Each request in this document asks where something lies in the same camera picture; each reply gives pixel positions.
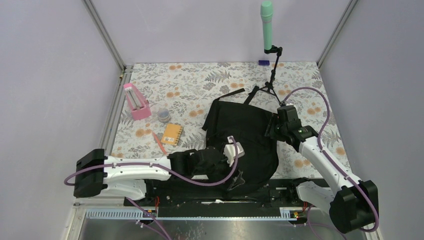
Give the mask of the black student backpack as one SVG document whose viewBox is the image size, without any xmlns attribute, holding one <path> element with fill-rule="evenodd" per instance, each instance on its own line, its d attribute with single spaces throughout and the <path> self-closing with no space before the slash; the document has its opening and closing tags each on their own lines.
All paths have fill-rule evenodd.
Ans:
<svg viewBox="0 0 424 240">
<path fill-rule="evenodd" d="M 229 198 L 262 188 L 279 165 L 277 142 L 265 136 L 272 112 L 238 102 L 213 100 L 202 129 L 208 147 L 223 150 L 232 136 L 244 151 L 233 176 L 220 185 Z"/>
</svg>

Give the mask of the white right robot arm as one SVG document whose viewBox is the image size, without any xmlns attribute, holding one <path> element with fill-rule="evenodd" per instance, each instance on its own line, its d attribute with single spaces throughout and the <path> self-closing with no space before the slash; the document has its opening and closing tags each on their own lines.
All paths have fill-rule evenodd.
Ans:
<svg viewBox="0 0 424 240">
<path fill-rule="evenodd" d="M 321 135 L 309 125 L 302 125 L 293 105 L 281 106 L 271 117 L 266 136 L 285 142 L 309 160 L 329 188 L 302 179 L 287 191 L 287 201 L 293 206 L 308 202 L 327 213 L 335 228 L 343 233 L 379 227 L 378 188 L 363 181 L 344 167 L 323 145 Z"/>
</svg>

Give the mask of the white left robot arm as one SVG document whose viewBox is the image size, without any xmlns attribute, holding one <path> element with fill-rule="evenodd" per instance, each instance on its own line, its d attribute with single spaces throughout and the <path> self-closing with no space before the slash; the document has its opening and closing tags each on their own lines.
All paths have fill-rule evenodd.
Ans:
<svg viewBox="0 0 424 240">
<path fill-rule="evenodd" d="M 229 184 L 239 166 L 238 153 L 228 144 L 222 151 L 208 147 L 133 159 L 106 155 L 103 148 L 97 148 L 76 162 L 75 173 L 64 184 L 73 187 L 76 198 L 107 195 L 148 206 L 155 200 L 148 185 L 151 181 L 168 188 L 190 184 L 205 189 Z"/>
</svg>

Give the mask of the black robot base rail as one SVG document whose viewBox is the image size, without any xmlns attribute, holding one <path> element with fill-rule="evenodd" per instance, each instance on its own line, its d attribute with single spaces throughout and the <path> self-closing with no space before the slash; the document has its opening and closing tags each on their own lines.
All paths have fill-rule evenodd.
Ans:
<svg viewBox="0 0 424 240">
<path fill-rule="evenodd" d="M 311 205 L 295 193 L 297 179 L 270 179 L 243 184 L 233 190 L 224 185 L 199 186 L 172 177 L 169 181 L 147 180 L 145 198 L 124 200 L 124 206 L 152 208 L 161 218 L 272 218 L 280 209 L 290 209 L 291 218 L 301 218 Z"/>
</svg>

